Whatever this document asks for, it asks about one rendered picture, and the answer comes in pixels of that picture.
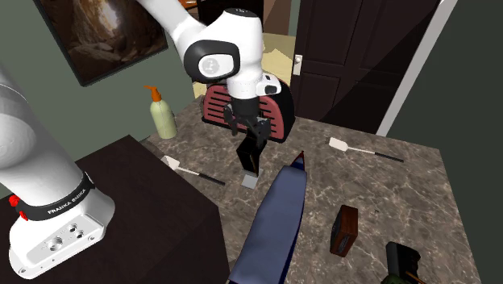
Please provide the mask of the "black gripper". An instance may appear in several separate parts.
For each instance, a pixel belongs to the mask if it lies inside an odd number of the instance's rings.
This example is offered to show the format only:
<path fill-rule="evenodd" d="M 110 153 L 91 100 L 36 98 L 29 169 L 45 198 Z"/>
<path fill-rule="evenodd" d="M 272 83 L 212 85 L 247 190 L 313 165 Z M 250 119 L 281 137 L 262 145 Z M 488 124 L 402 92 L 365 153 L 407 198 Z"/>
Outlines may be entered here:
<path fill-rule="evenodd" d="M 231 134 L 238 133 L 236 118 L 256 118 L 256 123 L 247 129 L 247 137 L 255 143 L 257 148 L 265 146 L 271 134 L 271 119 L 260 118 L 260 99 L 258 97 L 249 99 L 232 98 L 230 105 L 225 105 L 223 109 L 224 121 L 231 127 Z"/>

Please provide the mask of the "red slatted toaster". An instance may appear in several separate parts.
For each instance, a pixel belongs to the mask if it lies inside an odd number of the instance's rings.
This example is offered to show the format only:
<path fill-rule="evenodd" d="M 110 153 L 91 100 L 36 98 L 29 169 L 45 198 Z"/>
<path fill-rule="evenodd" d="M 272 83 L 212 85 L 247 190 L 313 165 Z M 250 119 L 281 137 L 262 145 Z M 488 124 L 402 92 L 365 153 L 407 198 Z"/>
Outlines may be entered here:
<path fill-rule="evenodd" d="M 277 143 L 284 143 L 295 122 L 294 101 L 289 86 L 279 80 L 281 92 L 260 98 L 259 117 L 269 119 L 271 123 L 271 133 L 269 140 Z M 231 126 L 224 120 L 224 106 L 231 102 L 231 96 L 227 92 L 224 84 L 216 83 L 211 85 L 204 95 L 202 108 L 202 121 L 219 127 L 231 129 Z"/>

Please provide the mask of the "black upright block, grey base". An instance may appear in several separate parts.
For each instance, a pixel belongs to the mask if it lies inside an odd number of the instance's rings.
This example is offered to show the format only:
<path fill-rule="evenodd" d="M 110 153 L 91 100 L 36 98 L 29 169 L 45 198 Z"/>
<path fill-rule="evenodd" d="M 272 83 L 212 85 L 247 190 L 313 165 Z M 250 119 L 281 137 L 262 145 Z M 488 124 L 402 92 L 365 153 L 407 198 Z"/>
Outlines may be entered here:
<path fill-rule="evenodd" d="M 256 141 L 251 137 L 245 137 L 236 152 L 244 172 L 242 186 L 253 190 L 262 173 L 259 163 L 260 150 L 256 147 Z"/>

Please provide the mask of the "green bottle with orange pump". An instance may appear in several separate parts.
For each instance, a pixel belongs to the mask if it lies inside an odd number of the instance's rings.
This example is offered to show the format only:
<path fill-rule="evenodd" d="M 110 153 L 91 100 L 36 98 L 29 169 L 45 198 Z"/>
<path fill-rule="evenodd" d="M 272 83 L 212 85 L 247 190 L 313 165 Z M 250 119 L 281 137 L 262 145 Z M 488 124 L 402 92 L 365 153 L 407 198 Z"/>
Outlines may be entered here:
<path fill-rule="evenodd" d="M 177 125 L 170 106 L 161 97 L 155 86 L 144 86 L 151 91 L 152 103 L 150 112 L 161 139 L 171 139 L 177 134 Z"/>

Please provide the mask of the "long blue pointed object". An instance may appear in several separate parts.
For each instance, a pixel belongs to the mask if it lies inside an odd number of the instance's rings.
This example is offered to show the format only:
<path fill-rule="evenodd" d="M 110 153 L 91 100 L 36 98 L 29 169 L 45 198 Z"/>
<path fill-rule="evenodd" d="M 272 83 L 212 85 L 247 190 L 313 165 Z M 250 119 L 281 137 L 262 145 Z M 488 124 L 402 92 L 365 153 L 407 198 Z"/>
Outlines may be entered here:
<path fill-rule="evenodd" d="M 285 284 L 305 205 L 305 154 L 279 171 L 260 204 L 228 284 Z"/>

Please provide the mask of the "dark panelled door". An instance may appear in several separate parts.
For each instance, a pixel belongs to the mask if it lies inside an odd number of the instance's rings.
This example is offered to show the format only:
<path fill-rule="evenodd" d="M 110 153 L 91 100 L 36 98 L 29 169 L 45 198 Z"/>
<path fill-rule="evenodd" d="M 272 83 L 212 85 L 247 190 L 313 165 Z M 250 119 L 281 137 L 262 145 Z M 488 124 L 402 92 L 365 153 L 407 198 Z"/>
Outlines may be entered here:
<path fill-rule="evenodd" d="M 375 134 L 440 0 L 301 0 L 298 117 Z"/>

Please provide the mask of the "dark robot stand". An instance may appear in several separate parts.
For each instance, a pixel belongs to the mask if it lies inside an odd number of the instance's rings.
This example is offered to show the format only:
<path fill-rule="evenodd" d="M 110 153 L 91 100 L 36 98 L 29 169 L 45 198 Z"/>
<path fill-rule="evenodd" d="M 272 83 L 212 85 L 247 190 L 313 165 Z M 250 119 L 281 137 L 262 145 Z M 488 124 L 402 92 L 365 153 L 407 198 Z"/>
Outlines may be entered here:
<path fill-rule="evenodd" d="M 104 238 L 32 280 L 8 257 L 15 210 L 0 200 L 0 284 L 225 284 L 218 207 L 131 136 L 78 160 L 115 202 Z"/>

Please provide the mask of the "brown wooden box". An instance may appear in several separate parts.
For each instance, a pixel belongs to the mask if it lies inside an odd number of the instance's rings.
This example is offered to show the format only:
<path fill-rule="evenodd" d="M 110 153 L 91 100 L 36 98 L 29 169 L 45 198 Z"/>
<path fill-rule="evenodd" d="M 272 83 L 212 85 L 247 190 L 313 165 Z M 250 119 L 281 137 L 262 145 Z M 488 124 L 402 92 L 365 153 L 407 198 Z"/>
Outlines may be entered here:
<path fill-rule="evenodd" d="M 345 257 L 354 244 L 358 230 L 359 212 L 355 207 L 342 205 L 330 234 L 330 253 Z"/>

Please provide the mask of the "dark green object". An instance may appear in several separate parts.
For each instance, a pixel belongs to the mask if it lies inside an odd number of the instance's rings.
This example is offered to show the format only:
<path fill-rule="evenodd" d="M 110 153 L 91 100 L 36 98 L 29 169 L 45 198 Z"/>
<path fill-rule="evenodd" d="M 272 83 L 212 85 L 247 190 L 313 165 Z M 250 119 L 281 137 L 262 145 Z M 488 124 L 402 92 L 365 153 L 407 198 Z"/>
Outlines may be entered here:
<path fill-rule="evenodd" d="M 421 256 L 417 250 L 393 241 L 389 241 L 385 248 L 388 275 L 380 284 L 426 284 L 418 276 Z"/>

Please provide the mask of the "framed cave wall picture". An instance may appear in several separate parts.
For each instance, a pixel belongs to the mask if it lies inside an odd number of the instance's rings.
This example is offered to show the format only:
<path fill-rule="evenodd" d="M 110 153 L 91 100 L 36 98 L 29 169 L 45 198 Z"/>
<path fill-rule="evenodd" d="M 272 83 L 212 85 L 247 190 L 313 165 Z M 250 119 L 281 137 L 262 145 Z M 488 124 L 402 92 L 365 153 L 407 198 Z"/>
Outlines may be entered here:
<path fill-rule="evenodd" d="M 136 0 L 33 0 L 81 86 L 168 48 L 164 29 Z"/>

